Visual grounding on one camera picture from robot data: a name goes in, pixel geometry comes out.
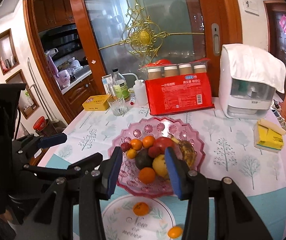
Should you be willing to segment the small red fruit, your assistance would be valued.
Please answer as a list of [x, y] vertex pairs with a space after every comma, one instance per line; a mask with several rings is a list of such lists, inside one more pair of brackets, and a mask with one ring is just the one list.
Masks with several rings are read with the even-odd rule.
[[122, 151], [124, 153], [126, 153], [128, 150], [130, 150], [132, 148], [131, 144], [129, 142], [123, 142], [121, 145], [120, 145]]
[[153, 159], [158, 157], [160, 154], [161, 154], [161, 149], [157, 146], [152, 146], [148, 149], [148, 155]]

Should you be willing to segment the orange tangerine plate top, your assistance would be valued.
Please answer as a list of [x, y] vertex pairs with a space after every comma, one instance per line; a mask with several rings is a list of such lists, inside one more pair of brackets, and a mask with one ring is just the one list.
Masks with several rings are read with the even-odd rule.
[[130, 141], [131, 148], [136, 151], [140, 151], [142, 149], [142, 141], [139, 139], [132, 139]]

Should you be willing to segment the orange tangerine plate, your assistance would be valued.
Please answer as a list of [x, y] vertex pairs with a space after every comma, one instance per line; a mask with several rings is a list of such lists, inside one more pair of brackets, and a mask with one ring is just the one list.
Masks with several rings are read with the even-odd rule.
[[156, 173], [153, 168], [145, 167], [139, 172], [139, 180], [144, 184], [150, 184], [155, 181]]
[[142, 149], [142, 141], [139, 139], [132, 139], [130, 141], [131, 148], [136, 151], [140, 151]]

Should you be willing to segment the dark green avocado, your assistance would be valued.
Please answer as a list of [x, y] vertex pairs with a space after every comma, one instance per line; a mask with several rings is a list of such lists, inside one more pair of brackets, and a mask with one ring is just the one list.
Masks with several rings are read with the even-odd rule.
[[135, 157], [135, 165], [139, 170], [143, 168], [152, 168], [153, 158], [148, 155], [148, 149], [141, 150]]

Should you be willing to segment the yellow spotted pear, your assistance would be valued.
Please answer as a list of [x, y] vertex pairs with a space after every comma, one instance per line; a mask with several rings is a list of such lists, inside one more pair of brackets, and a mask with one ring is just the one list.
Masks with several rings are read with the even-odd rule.
[[159, 156], [154, 158], [152, 167], [158, 176], [164, 179], [169, 178], [164, 154], [160, 154]]

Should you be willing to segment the red apple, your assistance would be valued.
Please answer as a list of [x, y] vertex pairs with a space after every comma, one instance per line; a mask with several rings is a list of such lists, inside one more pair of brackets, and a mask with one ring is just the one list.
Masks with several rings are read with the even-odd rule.
[[174, 143], [174, 141], [168, 137], [159, 137], [153, 143], [153, 146], [158, 147], [160, 149], [161, 154], [164, 154], [165, 150], [168, 147], [175, 148], [175, 145], [176, 144]]

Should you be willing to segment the brown overripe banana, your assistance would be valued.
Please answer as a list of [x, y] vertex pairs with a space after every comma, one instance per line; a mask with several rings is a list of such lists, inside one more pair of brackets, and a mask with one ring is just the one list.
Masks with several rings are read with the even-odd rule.
[[196, 152], [191, 143], [187, 140], [178, 140], [174, 136], [171, 137], [171, 140], [178, 145], [182, 153], [183, 161], [187, 163], [189, 168], [193, 168], [196, 160]]

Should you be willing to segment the small orange tangerine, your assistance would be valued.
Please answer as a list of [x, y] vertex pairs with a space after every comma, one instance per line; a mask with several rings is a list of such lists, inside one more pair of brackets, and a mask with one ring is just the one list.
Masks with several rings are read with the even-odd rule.
[[126, 153], [128, 159], [135, 159], [137, 155], [137, 151], [133, 148], [129, 149]]

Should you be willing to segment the red bucket on floor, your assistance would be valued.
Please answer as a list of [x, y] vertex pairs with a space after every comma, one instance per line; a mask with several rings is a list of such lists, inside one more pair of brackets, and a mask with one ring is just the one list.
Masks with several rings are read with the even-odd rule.
[[44, 116], [41, 116], [33, 125], [33, 129], [36, 131], [41, 131], [46, 127], [46, 119]]

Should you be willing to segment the pink glass fruit bowl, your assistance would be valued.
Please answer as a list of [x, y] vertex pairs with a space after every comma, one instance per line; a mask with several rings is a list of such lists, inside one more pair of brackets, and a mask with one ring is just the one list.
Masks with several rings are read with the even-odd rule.
[[169, 117], [141, 119], [130, 124], [112, 140], [109, 155], [116, 146], [123, 153], [117, 185], [134, 196], [172, 195], [165, 163], [167, 147], [192, 170], [200, 171], [205, 159], [204, 142], [198, 131], [181, 119]]

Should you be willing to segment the white round printed plate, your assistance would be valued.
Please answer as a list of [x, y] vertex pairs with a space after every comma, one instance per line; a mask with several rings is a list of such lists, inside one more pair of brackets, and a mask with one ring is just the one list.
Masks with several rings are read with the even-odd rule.
[[[133, 211], [144, 202], [150, 208], [144, 216]], [[102, 212], [106, 239], [169, 239], [168, 231], [176, 225], [170, 209], [159, 199], [125, 195], [112, 201]]]

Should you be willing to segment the small white carton box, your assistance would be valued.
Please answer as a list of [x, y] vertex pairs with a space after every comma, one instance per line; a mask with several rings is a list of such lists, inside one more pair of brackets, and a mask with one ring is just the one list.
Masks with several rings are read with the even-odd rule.
[[111, 74], [105, 75], [102, 77], [102, 83], [104, 86], [104, 90], [106, 94], [110, 94], [110, 88], [109, 85], [113, 83], [113, 78]]

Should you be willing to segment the white squeeze bottle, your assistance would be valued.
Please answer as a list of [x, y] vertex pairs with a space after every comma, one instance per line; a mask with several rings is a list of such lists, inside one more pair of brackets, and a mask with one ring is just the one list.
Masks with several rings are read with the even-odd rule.
[[148, 104], [146, 85], [144, 80], [139, 79], [138, 76], [134, 73], [125, 73], [125, 77], [128, 86], [133, 85], [133, 90], [135, 94], [135, 101], [138, 106], [144, 106]]

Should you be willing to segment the red paper cup package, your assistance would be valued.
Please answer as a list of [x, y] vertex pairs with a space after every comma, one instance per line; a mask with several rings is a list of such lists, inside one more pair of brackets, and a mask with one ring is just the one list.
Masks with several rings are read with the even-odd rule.
[[151, 115], [165, 115], [213, 108], [208, 58], [174, 64], [159, 60], [143, 66]]

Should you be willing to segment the white cloth on appliance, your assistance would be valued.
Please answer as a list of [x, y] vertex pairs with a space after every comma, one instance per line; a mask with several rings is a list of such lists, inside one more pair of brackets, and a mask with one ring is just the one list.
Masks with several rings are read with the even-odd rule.
[[221, 56], [227, 58], [229, 74], [233, 79], [258, 82], [285, 92], [285, 64], [271, 53], [250, 45], [224, 44]]

